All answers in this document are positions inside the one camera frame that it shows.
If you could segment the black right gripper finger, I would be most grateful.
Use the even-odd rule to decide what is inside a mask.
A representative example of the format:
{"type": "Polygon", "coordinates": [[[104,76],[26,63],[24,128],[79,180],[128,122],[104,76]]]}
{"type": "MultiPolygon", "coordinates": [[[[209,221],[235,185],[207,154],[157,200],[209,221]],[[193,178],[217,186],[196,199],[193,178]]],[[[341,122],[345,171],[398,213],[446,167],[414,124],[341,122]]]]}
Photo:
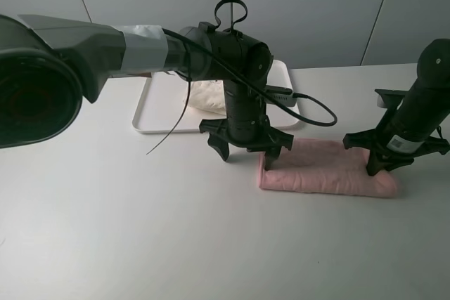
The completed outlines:
{"type": "Polygon", "coordinates": [[[375,176],[379,171],[383,170],[383,155],[371,150],[369,152],[366,170],[369,176],[375,176]]]}

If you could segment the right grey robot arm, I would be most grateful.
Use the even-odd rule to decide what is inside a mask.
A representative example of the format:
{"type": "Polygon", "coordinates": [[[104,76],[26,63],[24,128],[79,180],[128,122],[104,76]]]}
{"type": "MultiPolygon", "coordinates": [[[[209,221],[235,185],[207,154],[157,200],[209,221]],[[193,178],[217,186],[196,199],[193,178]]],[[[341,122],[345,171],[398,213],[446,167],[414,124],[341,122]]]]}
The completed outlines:
{"type": "Polygon", "coordinates": [[[408,91],[377,89],[377,105],[385,109],[378,125],[343,138],[345,149],[369,151],[369,176],[411,165],[417,157],[449,151],[441,128],[449,116],[448,39],[435,39],[423,50],[416,73],[408,91]]]}

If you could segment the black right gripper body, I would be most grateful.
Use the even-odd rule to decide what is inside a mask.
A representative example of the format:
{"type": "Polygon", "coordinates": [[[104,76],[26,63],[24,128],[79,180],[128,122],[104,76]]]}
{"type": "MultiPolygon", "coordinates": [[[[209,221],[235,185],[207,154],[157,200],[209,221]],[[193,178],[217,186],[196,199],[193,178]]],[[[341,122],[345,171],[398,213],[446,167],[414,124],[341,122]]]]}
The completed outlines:
{"type": "Polygon", "coordinates": [[[415,82],[396,109],[385,109],[374,129],[346,134],[343,145],[347,150],[379,152],[383,170],[395,170],[413,164],[417,157],[448,153],[449,142],[440,127],[448,115],[449,89],[425,88],[415,82]]]}

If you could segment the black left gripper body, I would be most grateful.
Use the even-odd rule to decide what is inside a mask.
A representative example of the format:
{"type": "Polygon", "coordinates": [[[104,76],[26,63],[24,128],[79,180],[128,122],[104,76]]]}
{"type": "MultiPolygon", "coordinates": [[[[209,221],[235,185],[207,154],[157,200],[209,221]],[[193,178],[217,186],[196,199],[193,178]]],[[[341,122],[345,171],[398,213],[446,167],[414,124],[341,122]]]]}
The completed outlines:
{"type": "Polygon", "coordinates": [[[245,85],[224,81],[224,97],[226,117],[202,120],[200,133],[213,133],[229,146],[250,152],[265,152],[274,146],[292,149],[293,136],[270,125],[266,103],[245,85]]]}

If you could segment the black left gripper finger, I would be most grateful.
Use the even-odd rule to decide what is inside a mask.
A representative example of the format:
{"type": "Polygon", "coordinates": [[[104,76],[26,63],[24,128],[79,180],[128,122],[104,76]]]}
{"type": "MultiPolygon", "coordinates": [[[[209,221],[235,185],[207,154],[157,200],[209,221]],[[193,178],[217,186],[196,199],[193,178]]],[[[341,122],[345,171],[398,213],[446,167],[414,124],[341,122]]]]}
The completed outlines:
{"type": "Polygon", "coordinates": [[[229,158],[229,144],[217,135],[210,133],[207,144],[226,162],[229,158]]]}
{"type": "Polygon", "coordinates": [[[279,158],[281,153],[281,146],[274,146],[264,153],[264,169],[266,171],[271,169],[271,165],[279,158]]]}

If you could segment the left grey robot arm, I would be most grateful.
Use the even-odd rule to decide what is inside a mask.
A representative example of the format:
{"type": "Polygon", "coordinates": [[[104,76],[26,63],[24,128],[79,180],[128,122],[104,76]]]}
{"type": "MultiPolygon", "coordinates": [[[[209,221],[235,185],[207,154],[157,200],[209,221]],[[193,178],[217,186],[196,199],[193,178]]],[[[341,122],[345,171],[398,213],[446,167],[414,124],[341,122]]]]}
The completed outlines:
{"type": "Polygon", "coordinates": [[[106,81],[175,72],[188,82],[220,80],[226,117],[204,119],[209,146],[222,159],[234,145],[263,152],[270,166],[293,137],[270,125],[276,88],[267,85],[268,46],[202,22],[181,33],[154,25],[112,27],[44,15],[1,17],[1,146],[47,141],[66,130],[84,100],[106,81]]]}

